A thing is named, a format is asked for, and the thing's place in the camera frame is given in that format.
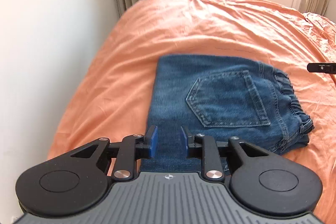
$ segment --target circular cap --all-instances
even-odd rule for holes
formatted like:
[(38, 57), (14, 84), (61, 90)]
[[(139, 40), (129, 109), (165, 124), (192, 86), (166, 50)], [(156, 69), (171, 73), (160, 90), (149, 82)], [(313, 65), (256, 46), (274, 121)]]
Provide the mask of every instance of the circular cap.
[(268, 170), (260, 174), (259, 182), (265, 188), (276, 192), (294, 189), (299, 180), (296, 175), (285, 170)]
[(40, 179), (40, 185), (49, 192), (61, 193), (75, 188), (79, 177), (70, 171), (53, 171), (46, 173)]
[(219, 179), (223, 176), (223, 173), (218, 170), (210, 170), (206, 173), (208, 178)]
[(118, 179), (125, 179), (128, 178), (131, 175), (131, 173), (127, 170), (117, 170), (114, 172), (114, 176)]

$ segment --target wrinkled orange fabric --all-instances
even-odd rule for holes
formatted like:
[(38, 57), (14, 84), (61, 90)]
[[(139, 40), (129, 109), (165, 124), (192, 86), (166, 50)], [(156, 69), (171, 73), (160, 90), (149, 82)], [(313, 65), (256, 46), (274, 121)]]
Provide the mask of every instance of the wrinkled orange fabric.
[(336, 62), (336, 25), (266, 0), (141, 0), (93, 60), (58, 127), (49, 158), (99, 137), (144, 133), (158, 58), (171, 53), (240, 56), (288, 73), (315, 125), (310, 143), (286, 154), (314, 170), (323, 194), (315, 214), (336, 223), (336, 79), (308, 73)]

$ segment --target jeans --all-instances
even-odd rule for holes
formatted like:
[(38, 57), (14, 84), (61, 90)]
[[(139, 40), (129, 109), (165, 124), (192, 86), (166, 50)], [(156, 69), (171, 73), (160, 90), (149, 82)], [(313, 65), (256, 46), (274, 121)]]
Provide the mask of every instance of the jeans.
[(306, 146), (313, 129), (284, 72), (245, 58), (209, 55), (159, 59), (147, 120), (152, 124), (159, 130), (156, 158), (142, 160), (142, 171), (201, 170), (200, 160), (183, 157), (181, 126), (216, 141), (238, 136), (279, 155)]

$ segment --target gray gripper base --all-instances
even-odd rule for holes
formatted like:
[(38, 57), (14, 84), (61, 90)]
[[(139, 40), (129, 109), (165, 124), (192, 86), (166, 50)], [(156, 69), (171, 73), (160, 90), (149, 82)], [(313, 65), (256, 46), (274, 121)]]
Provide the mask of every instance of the gray gripper base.
[(219, 183), (198, 173), (142, 172), (116, 183), (95, 207), (75, 216), (47, 219), (25, 214), (17, 224), (322, 224), (311, 213), (272, 219), (241, 208)]

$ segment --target metal pin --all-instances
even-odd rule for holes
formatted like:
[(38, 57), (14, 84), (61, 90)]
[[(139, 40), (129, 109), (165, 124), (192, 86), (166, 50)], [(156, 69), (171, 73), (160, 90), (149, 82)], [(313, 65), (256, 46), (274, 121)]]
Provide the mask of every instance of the metal pin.
[(128, 178), (131, 175), (131, 173), (127, 170), (117, 170), (114, 172), (114, 176), (118, 179), (125, 179)]
[(210, 170), (206, 173), (206, 176), (211, 179), (219, 179), (223, 176), (223, 173), (218, 170)]

